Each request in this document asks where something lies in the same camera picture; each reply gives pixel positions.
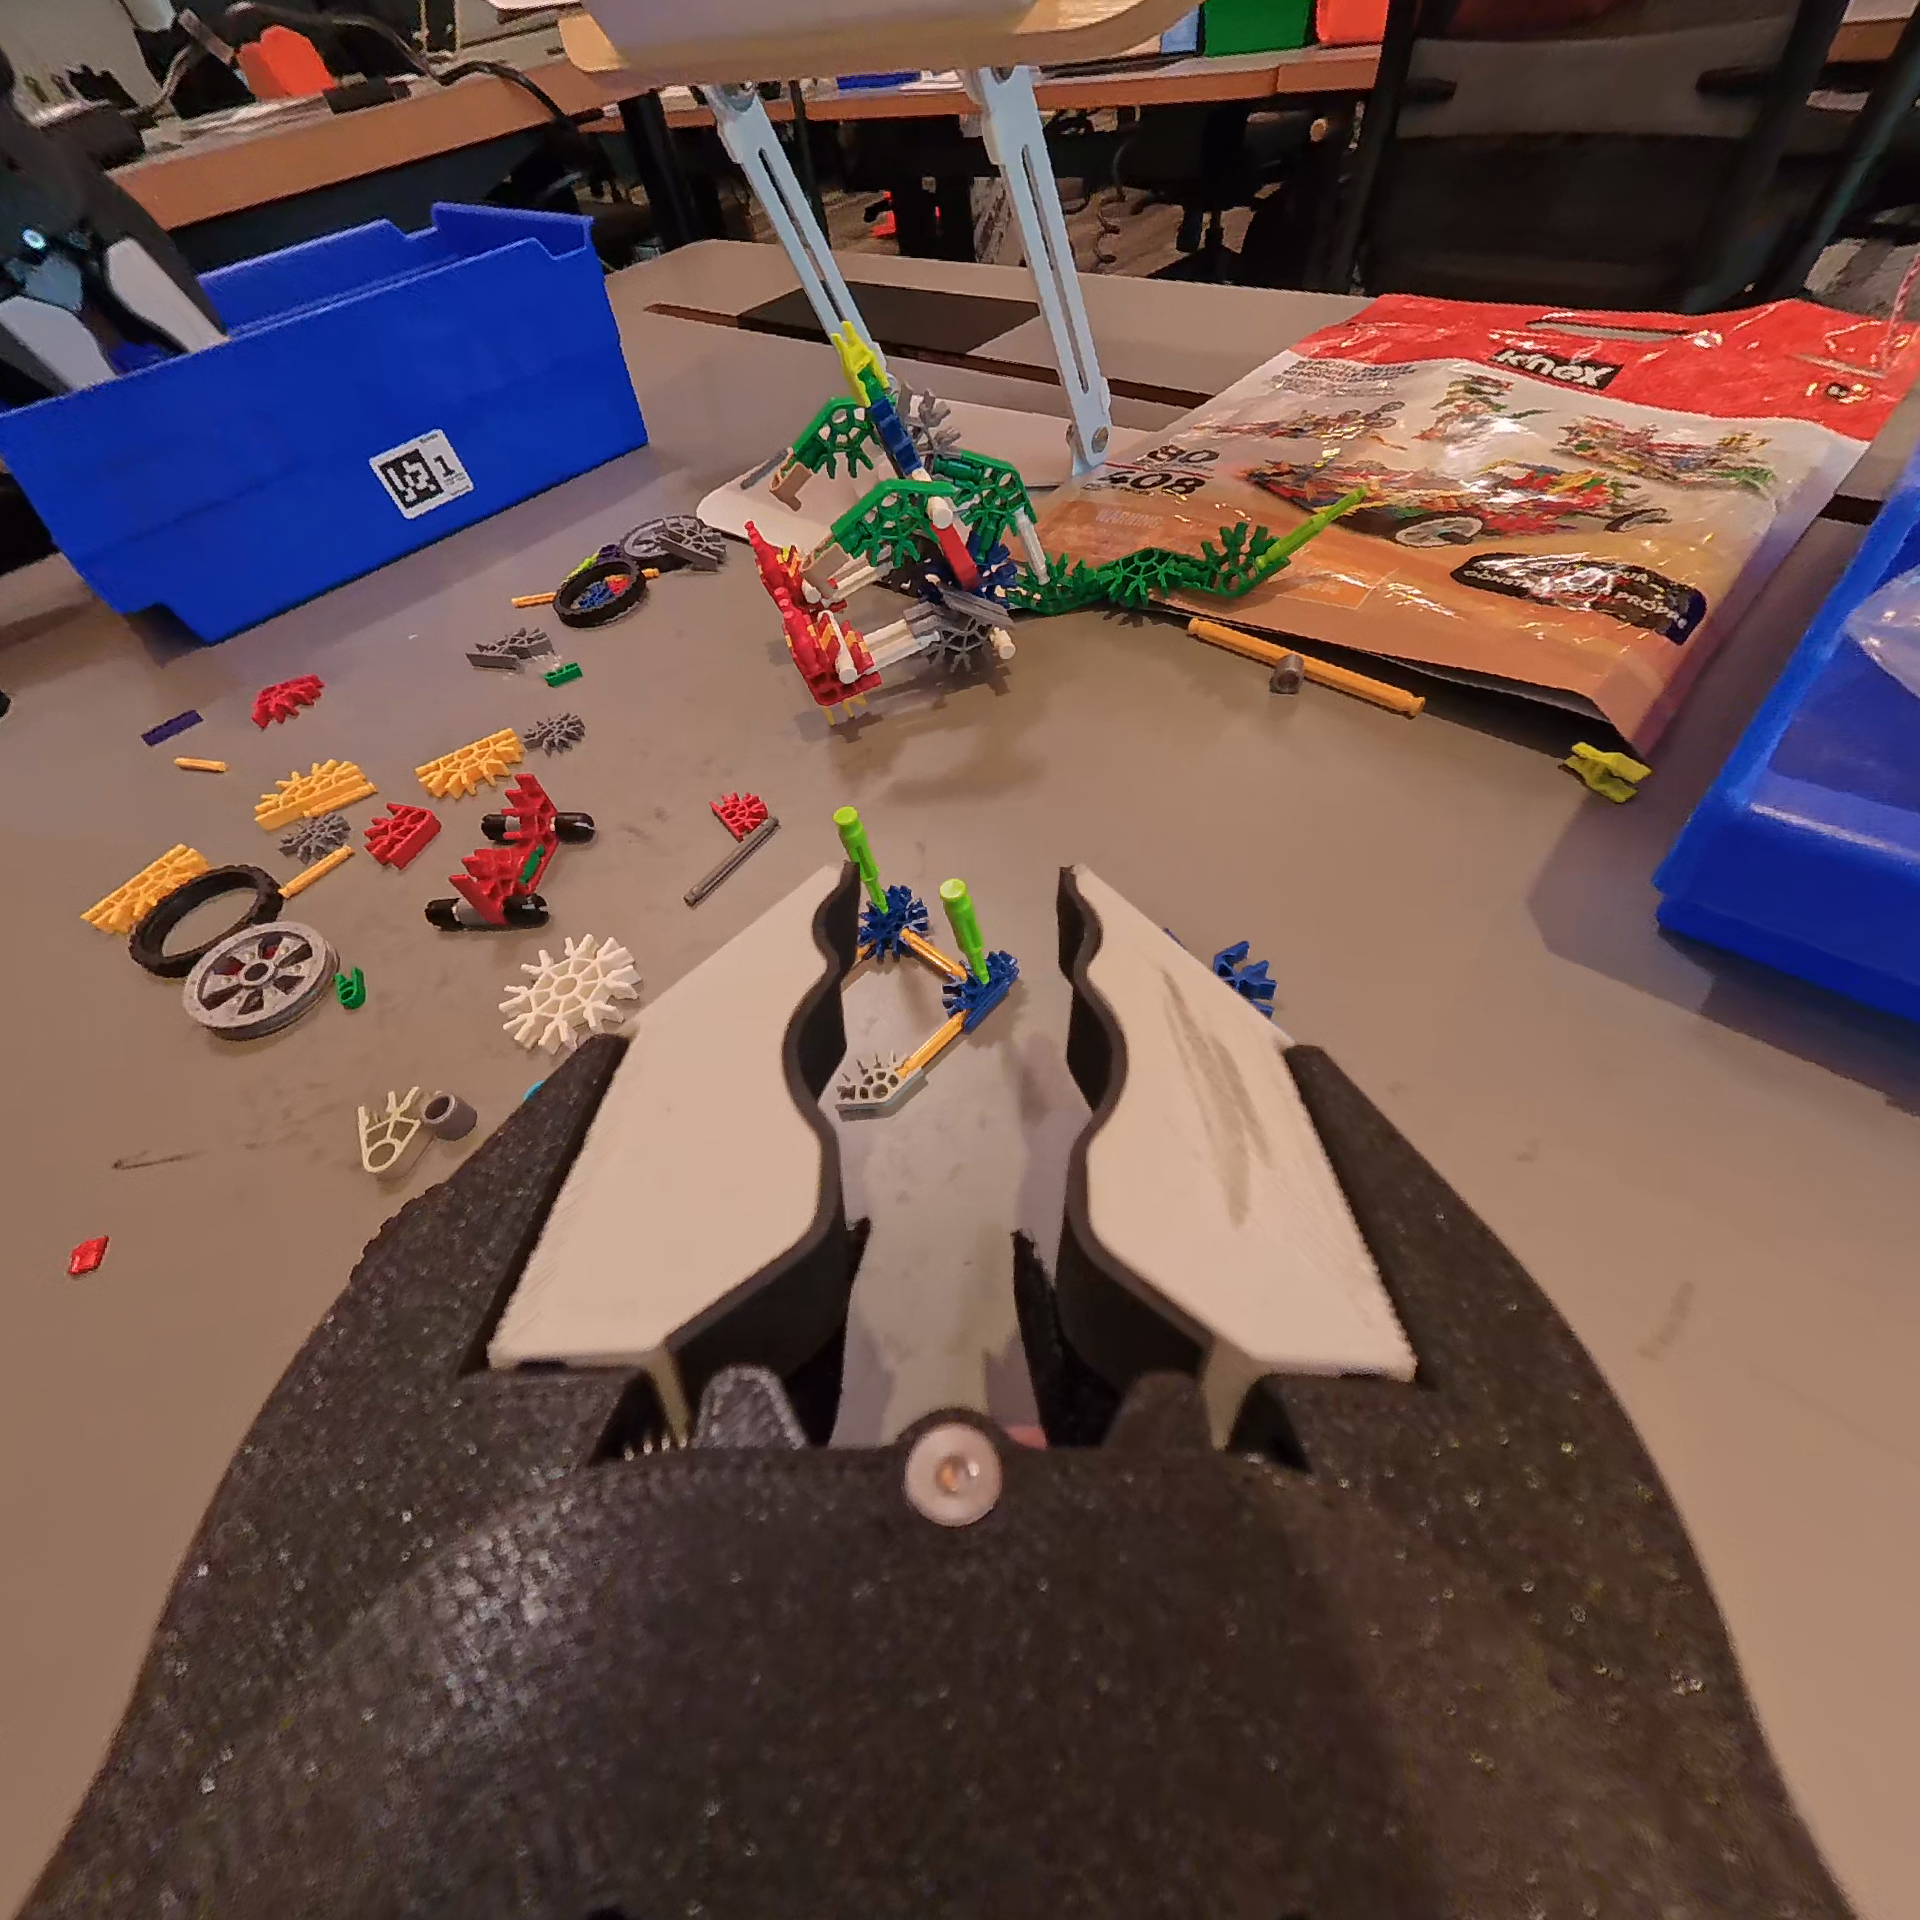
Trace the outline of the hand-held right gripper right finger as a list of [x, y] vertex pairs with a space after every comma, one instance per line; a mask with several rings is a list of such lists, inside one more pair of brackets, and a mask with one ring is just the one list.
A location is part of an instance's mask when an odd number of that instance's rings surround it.
[[1066, 1065], [1088, 1113], [1051, 1246], [1016, 1277], [1043, 1445], [1110, 1441], [1155, 1379], [1203, 1445], [1313, 1453], [1314, 1389], [1404, 1424], [1419, 1362], [1294, 1046], [1091, 866], [1063, 866]]

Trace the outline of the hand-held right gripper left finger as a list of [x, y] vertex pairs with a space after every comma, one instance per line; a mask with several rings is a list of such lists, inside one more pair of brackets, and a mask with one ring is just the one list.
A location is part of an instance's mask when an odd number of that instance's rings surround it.
[[688, 1429], [754, 1363], [826, 1398], [858, 1255], [822, 1097], [844, 1061], [858, 874], [822, 866], [639, 1015], [487, 1363], [648, 1376]]

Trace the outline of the blue bin with square tag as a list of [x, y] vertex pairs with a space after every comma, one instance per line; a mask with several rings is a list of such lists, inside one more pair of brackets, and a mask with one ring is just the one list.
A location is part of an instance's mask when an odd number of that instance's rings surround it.
[[4, 410], [116, 613], [227, 640], [648, 441], [583, 214], [438, 203], [204, 282], [227, 342]]

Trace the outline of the blue and yellow rod frame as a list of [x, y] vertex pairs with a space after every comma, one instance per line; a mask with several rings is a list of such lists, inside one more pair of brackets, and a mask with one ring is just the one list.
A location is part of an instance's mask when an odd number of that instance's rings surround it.
[[844, 1120], [867, 1120], [895, 1113], [926, 1081], [945, 1051], [976, 1030], [1019, 981], [1019, 961], [1008, 950], [993, 950], [982, 933], [970, 887], [961, 877], [945, 880], [945, 904], [959, 952], [950, 952], [928, 937], [928, 907], [906, 885], [881, 877], [881, 863], [867, 827], [854, 805], [833, 815], [844, 851], [860, 877], [867, 902], [860, 910], [855, 960], [895, 961], [912, 958], [926, 965], [945, 990], [946, 1019], [907, 1054], [882, 1054], [858, 1063], [834, 1093]]

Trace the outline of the multicoloured toy construction model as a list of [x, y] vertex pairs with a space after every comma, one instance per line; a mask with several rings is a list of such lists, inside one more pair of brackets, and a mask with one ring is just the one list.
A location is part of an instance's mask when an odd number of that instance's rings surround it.
[[1011, 661], [1022, 615], [1147, 610], [1182, 592], [1239, 599], [1366, 502], [1348, 490], [1287, 535], [1226, 526], [1193, 552], [1152, 544], [1105, 562], [1051, 558], [1019, 467], [915, 426], [855, 321], [840, 321], [831, 342], [849, 394], [808, 422], [775, 475], [803, 483], [882, 457], [878, 482], [811, 545], [746, 529], [790, 658], [827, 725], [860, 713], [895, 667]]

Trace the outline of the white snowflake connector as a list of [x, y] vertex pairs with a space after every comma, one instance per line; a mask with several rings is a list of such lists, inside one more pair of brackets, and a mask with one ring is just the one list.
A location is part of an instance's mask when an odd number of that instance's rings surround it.
[[630, 1016], [642, 992], [632, 950], [594, 934], [567, 937], [561, 954], [521, 965], [498, 1003], [500, 1029], [524, 1049], [561, 1054]]

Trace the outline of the wooden office desk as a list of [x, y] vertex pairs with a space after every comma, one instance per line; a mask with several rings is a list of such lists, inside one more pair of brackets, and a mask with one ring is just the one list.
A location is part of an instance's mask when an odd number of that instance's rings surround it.
[[[1035, 98], [1043, 111], [1099, 111], [1366, 93], [1375, 83], [1377, 64], [1379, 47], [1375, 46], [1314, 46], [1238, 57], [1058, 65], [1035, 72]], [[811, 82], [803, 86], [803, 104], [808, 118], [823, 122], [968, 115], [976, 109], [953, 71], [891, 86], [842, 88]]]
[[551, 131], [563, 115], [585, 127], [614, 125], [616, 107], [642, 90], [626, 69], [593, 72], [567, 62], [538, 65], [532, 83], [559, 111], [495, 74], [424, 82], [395, 103], [355, 111], [320, 104], [199, 134], [114, 169], [113, 181], [161, 226], [180, 230], [503, 136]]

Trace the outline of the red connector assembly black caps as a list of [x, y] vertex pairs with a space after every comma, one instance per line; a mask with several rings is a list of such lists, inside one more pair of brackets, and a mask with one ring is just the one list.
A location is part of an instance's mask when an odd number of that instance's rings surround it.
[[548, 922], [543, 874], [561, 848], [594, 838], [594, 818], [559, 809], [535, 774], [520, 774], [482, 818], [487, 842], [449, 877], [452, 895], [425, 902], [432, 928], [528, 929]]

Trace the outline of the red connector with grey rod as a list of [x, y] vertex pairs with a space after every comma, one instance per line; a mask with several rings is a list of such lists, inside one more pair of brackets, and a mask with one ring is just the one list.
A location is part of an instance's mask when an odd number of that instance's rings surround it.
[[724, 851], [707, 874], [698, 877], [683, 893], [687, 907], [705, 904], [756, 850], [777, 832], [780, 818], [753, 790], [731, 790], [711, 802], [714, 818], [731, 834], [731, 850]]

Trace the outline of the yellow fan connector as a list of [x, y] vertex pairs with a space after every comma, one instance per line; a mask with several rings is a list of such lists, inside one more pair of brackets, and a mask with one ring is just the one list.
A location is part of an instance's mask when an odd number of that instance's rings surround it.
[[83, 918], [114, 937], [129, 937], [161, 901], [207, 873], [208, 858], [204, 851], [191, 846], [168, 848], [106, 897], [87, 907]]
[[371, 799], [375, 792], [377, 785], [356, 761], [319, 759], [263, 792], [255, 805], [255, 821], [263, 832], [276, 832]]
[[417, 779], [432, 799], [462, 799], [496, 783], [524, 761], [521, 736], [506, 726], [419, 763]]

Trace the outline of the silver spoked wheel hub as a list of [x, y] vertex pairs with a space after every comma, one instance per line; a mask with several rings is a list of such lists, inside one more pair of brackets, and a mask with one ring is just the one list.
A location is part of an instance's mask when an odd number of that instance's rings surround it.
[[185, 978], [184, 1010], [220, 1039], [263, 1039], [330, 997], [336, 970], [324, 934], [276, 918], [210, 945]]

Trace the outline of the orange rod with grey clip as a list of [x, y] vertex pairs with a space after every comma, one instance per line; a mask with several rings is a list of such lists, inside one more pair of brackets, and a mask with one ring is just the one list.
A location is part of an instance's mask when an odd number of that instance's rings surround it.
[[1270, 664], [1274, 672], [1282, 672], [1282, 667], [1296, 664], [1300, 670], [1299, 681], [1336, 689], [1344, 697], [1366, 701], [1388, 713], [1414, 718], [1427, 709], [1427, 697], [1419, 691], [1390, 686], [1386, 681], [1366, 677], [1347, 664], [1338, 664], [1319, 655], [1307, 655], [1292, 642], [1262, 640], [1257, 634], [1238, 630], [1234, 626], [1200, 615], [1187, 622], [1187, 630], [1200, 642], [1208, 642], [1239, 658]]

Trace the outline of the small black rubber tyre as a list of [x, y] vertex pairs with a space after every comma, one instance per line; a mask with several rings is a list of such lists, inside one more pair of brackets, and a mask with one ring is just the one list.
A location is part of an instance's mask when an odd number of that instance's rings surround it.
[[617, 552], [577, 567], [555, 589], [551, 607], [572, 630], [596, 630], [644, 602], [650, 573], [642, 563]]

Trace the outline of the red toy set bag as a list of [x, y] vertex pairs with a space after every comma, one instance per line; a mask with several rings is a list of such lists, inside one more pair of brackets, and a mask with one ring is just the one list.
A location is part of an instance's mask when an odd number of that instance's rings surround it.
[[1056, 493], [1058, 579], [1587, 705], [1644, 750], [1915, 384], [1915, 318], [1382, 295]]

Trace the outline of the blue plastic bin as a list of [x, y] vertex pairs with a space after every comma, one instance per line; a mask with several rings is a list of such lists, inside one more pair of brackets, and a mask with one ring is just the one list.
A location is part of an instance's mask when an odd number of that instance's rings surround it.
[[1919, 563], [1912, 454], [1654, 881], [1665, 928], [1919, 1019], [1919, 699], [1842, 633]]

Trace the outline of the clear plastic bag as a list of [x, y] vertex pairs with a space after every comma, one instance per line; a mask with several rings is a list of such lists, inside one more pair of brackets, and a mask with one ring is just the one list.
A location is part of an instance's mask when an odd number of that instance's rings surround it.
[[1844, 637], [1913, 699], [1920, 695], [1919, 567], [1889, 578], [1842, 618]]

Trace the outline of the white adjustable book stand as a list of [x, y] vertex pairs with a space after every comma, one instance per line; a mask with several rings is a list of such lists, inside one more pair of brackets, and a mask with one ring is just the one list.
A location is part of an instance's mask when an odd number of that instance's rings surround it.
[[731, 160], [770, 216], [816, 320], [872, 344], [833, 262], [823, 223], [782, 154], [764, 79], [808, 79], [867, 64], [953, 69], [984, 114], [984, 136], [1016, 210], [1024, 259], [1063, 376], [1073, 472], [1110, 454], [1111, 390], [1098, 365], [1066, 214], [1046, 147], [1033, 69], [1120, 57], [1164, 34], [1187, 2], [583, 2], [563, 5], [567, 59], [626, 72], [642, 88], [691, 83], [716, 115]]

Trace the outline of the black office chair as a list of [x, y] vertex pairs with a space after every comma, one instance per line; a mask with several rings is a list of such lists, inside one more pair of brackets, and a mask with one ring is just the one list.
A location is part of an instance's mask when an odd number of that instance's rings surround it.
[[1796, 295], [1915, 203], [1915, 15], [1844, 5], [1388, 5], [1324, 287], [1705, 315]]

